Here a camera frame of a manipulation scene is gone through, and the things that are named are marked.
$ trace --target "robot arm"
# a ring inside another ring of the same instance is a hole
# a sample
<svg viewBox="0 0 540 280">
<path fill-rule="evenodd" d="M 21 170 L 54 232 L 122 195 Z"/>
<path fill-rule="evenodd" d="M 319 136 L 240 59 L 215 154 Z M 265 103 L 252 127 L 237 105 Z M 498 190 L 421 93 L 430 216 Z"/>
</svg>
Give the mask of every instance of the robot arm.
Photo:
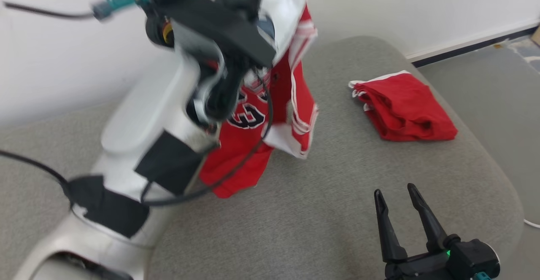
<svg viewBox="0 0 540 280">
<path fill-rule="evenodd" d="M 167 17 L 174 52 L 150 68 L 114 113 L 91 174 L 69 182 L 70 213 L 33 249 L 15 280 L 144 280 L 153 249 L 249 70 L 271 67 L 275 50 L 254 24 L 261 0 L 135 0 Z M 100 18 L 126 5 L 97 5 Z M 208 61 L 217 68 L 208 68 Z M 75 262 L 77 269 L 66 268 Z"/>
<path fill-rule="evenodd" d="M 416 186 L 410 183 L 407 189 L 420 214 L 428 238 L 428 252 L 407 256 L 388 218 L 382 192 L 376 190 L 375 207 L 386 280 L 489 280 L 499 275 L 499 259 L 488 244 L 478 239 L 461 242 L 456 234 L 447 236 Z"/>
</svg>

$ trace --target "white wall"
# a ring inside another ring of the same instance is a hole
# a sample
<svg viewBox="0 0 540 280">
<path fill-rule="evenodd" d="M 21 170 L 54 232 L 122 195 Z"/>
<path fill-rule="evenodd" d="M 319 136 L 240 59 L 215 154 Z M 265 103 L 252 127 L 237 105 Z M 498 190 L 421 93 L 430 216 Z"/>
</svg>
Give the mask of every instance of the white wall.
<svg viewBox="0 0 540 280">
<path fill-rule="evenodd" d="M 94 0 L 9 1 L 84 11 Z M 309 0 L 309 5 L 319 43 L 375 35 L 411 59 L 523 30 L 540 16 L 540 0 Z M 143 19 L 138 9 L 103 24 L 0 11 L 0 126 L 123 94 L 164 53 L 146 39 Z"/>
</svg>

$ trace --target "black velcro strap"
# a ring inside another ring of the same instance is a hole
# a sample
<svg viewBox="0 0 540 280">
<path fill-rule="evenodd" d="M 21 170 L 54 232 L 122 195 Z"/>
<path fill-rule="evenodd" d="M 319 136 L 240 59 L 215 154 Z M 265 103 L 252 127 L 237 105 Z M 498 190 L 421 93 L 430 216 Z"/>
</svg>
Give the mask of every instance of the black velcro strap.
<svg viewBox="0 0 540 280">
<path fill-rule="evenodd" d="M 135 172 L 174 195 L 183 195 L 204 156 L 164 131 L 147 151 Z"/>
<path fill-rule="evenodd" d="M 144 225 L 150 209 L 127 196 L 117 194 L 103 186 L 103 176 L 83 176 L 69 182 L 73 201 L 87 209 L 84 215 L 131 238 Z"/>
</svg>

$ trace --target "black cable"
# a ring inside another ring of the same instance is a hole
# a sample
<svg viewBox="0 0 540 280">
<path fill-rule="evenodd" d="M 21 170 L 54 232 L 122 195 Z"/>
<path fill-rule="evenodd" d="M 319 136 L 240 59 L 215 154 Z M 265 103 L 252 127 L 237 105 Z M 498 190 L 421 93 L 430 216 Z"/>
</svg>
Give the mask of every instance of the black cable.
<svg viewBox="0 0 540 280">
<path fill-rule="evenodd" d="M 11 2 L 3 2 L 5 7 L 7 9 L 14 9 L 17 11 L 25 11 L 29 13 L 39 14 L 39 15 L 45 15 L 45 16 L 52 16 L 59 19 L 94 19 L 94 13 L 77 13 L 77 14 L 70 14 L 70 13 L 60 13 L 56 11 L 49 11 L 45 9 L 40 9 L 36 7 L 31 7 L 27 5 L 20 5 L 17 3 L 11 3 Z"/>
<path fill-rule="evenodd" d="M 266 136 L 268 136 L 268 132 L 270 132 L 270 126 L 272 126 L 272 121 L 274 117 L 274 107 L 272 106 L 272 97 L 270 96 L 270 91 L 268 90 L 268 86 L 266 86 L 265 82 L 262 80 L 260 76 L 257 76 L 257 79 L 262 85 L 262 88 L 266 92 L 266 97 L 268 98 L 268 126 L 266 127 L 265 133 L 262 135 L 260 140 L 255 144 L 253 149 L 246 155 L 246 157 L 238 163 L 231 171 L 229 171 L 226 175 L 224 175 L 222 178 L 220 178 L 217 182 L 214 182 L 214 184 L 207 186 L 206 188 L 203 188 L 201 190 L 192 192 L 191 194 L 187 195 L 181 195 L 177 196 L 171 199 L 164 199 L 164 200 L 146 200 L 146 195 L 150 191 L 150 188 L 152 186 L 152 182 L 148 182 L 146 186 L 143 189 L 143 193 L 140 196 L 140 202 L 143 205 L 148 205 L 150 207 L 161 207 L 166 205 L 177 205 L 180 203 L 184 203 L 193 199 L 197 199 L 199 197 L 202 197 L 209 192 L 211 192 L 214 188 L 220 186 L 225 182 L 226 180 L 229 180 L 232 176 L 236 174 L 236 172 L 246 164 L 246 162 L 253 157 L 253 155 L 258 151 L 258 149 L 263 144 Z"/>
<path fill-rule="evenodd" d="M 59 174 L 56 170 L 48 167 L 47 165 L 45 165 L 45 164 L 43 164 L 41 162 L 36 161 L 34 159 L 23 157 L 21 155 L 17 155 L 16 153 L 10 153 L 8 151 L 3 151 L 1 149 L 0 149 L 0 156 L 6 157 L 6 158 L 9 158 L 9 159 L 14 159 L 16 161 L 20 161 L 20 162 L 23 162 L 23 163 L 26 163 L 26 164 L 30 164 L 32 166 L 35 166 L 35 167 L 49 173 L 54 178 L 56 178 L 56 181 L 58 182 L 58 184 L 60 184 L 60 187 L 62 188 L 62 191 L 64 191 L 64 195 L 66 195 L 67 199 L 69 199 L 70 203 L 72 203 L 71 194 L 70 194 L 70 191 L 69 191 L 69 182 L 66 180 L 66 178 L 64 178 L 64 176 Z"/>
</svg>

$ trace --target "gray sofa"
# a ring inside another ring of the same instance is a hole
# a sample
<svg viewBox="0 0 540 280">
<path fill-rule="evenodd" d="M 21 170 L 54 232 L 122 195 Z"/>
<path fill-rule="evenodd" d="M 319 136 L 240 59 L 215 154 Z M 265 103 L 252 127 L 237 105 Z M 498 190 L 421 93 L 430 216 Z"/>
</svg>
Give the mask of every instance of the gray sofa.
<svg viewBox="0 0 540 280">
<path fill-rule="evenodd" d="M 347 82 L 408 70 L 393 47 L 369 37 L 313 49 L 305 76 L 320 115 L 306 161 L 273 154 L 255 188 L 230 199 L 182 205 L 156 249 L 151 279 L 383 279 L 373 191 L 381 188 L 401 245 L 424 253 L 425 235 L 406 185 L 417 185 L 447 233 L 479 238 L 505 261 L 523 230 L 523 209 L 499 166 L 432 88 L 459 134 L 449 142 L 381 140 Z M 0 133 L 0 148 L 66 176 L 87 172 L 114 105 Z M 0 278 L 67 211 L 46 175 L 0 159 Z"/>
</svg>

